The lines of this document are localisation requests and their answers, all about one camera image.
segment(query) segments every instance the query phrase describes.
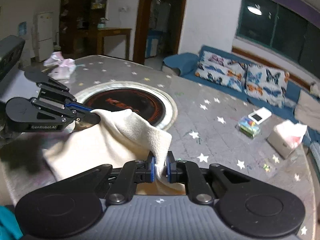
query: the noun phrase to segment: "gray tablecloth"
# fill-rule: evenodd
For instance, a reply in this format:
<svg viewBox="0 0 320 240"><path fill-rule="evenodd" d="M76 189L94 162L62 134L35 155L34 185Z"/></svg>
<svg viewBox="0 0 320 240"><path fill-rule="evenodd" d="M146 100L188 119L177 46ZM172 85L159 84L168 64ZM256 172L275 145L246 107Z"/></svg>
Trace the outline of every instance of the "gray tablecloth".
<svg viewBox="0 0 320 240"><path fill-rule="evenodd" d="M70 80L61 81L70 87L72 94L111 80L140 82L168 93L178 107L177 120L168 130L172 134L170 150L175 158L196 162L204 168L208 168L210 163L220 163L294 193L306 208L302 227L307 228L307 234L301 235L299 231L298 236L305 240L313 239L315 196L303 148L298 147L287 160L283 160L266 141L272 128L283 121L281 118L272 115L263 122L260 134L250 139L236 129L238 120L256 109L249 103L133 62L89 56L76 60L76 64L83 65L77 67ZM48 134L23 134L1 150L4 173L14 203L26 193L55 181L42 159L42 141L47 139ZM279 163L275 162L275 157L279 158ZM244 162L244 168L240 169L238 161Z"/></svg>

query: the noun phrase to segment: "white circular rim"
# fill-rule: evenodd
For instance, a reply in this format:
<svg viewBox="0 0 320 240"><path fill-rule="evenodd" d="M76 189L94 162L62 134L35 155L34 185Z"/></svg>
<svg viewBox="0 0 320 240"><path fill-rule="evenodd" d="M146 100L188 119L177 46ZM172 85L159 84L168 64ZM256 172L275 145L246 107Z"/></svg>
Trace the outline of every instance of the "white circular rim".
<svg viewBox="0 0 320 240"><path fill-rule="evenodd" d="M132 82L132 81L106 82L106 83L102 83L102 84L84 89L76 93L75 97L77 99L77 102L83 104L88 98L92 97L95 94L108 91L108 90L121 89L121 88L132 88L132 89L142 90L156 96L163 102L165 107L165 115L162 121L156 126L156 128L167 131L177 119L177 116L178 116L177 105L171 96L161 91L160 89L157 89L145 84L137 83L137 82Z"/></svg>

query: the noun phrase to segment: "white wall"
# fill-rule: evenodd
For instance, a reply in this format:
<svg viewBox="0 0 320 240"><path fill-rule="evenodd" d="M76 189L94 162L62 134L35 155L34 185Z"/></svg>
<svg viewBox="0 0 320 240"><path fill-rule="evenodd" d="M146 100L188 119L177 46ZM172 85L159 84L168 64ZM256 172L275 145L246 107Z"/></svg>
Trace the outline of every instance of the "white wall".
<svg viewBox="0 0 320 240"><path fill-rule="evenodd" d="M179 53L198 53L202 45L230 52L241 0L187 0Z"/></svg>
<svg viewBox="0 0 320 240"><path fill-rule="evenodd" d="M233 41L233 46L246 50L252 54L255 54L261 58L266 59L267 61L270 61L276 65L279 65L280 67L284 68L290 73L300 77L302 80L304 80L307 83L312 83L314 81L316 81L317 83L320 83L320 80L318 78L316 78L313 74L311 74L310 72L302 68L300 65L288 60L287 58L261 45L258 45L256 43L237 37Z"/></svg>
<svg viewBox="0 0 320 240"><path fill-rule="evenodd" d="M52 34L59 31L60 0L0 0L0 39L18 34L18 25L27 22L28 39L25 48L30 49L30 57L35 54L32 48L31 27L33 16L40 12L53 12Z"/></svg>
<svg viewBox="0 0 320 240"><path fill-rule="evenodd" d="M130 39L130 57L133 57L134 37L137 23L139 0L108 0L106 17L109 18L108 27L132 28ZM126 12L119 12L119 8L126 8ZM106 37L105 55L125 57L125 36Z"/></svg>

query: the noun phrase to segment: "black round cooktop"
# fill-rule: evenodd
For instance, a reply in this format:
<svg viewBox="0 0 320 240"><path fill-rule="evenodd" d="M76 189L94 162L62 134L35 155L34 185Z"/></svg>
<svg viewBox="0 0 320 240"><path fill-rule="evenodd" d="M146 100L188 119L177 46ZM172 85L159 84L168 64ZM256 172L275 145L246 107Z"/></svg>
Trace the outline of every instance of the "black round cooktop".
<svg viewBox="0 0 320 240"><path fill-rule="evenodd" d="M100 92L88 98L84 104L112 112L131 109L153 126L159 124L165 115L164 104L158 97L138 89L123 88Z"/></svg>

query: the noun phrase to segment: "door frame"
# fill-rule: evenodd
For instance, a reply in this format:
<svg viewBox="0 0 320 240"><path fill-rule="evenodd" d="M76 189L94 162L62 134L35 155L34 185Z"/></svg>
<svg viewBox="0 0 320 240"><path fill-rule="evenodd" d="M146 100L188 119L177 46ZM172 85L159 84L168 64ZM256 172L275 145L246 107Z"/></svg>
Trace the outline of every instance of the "door frame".
<svg viewBox="0 0 320 240"><path fill-rule="evenodd" d="M144 64L144 60L145 60L145 50L146 50L148 28L149 28L149 17L150 17L149 2L151 3L151 0L139 0L136 31L135 31L135 38L134 38L133 59L132 59L133 62L136 62L139 64ZM182 3L181 3L179 27L175 37L176 40L173 48L173 54L178 53L186 2L187 0L182 0Z"/></svg>

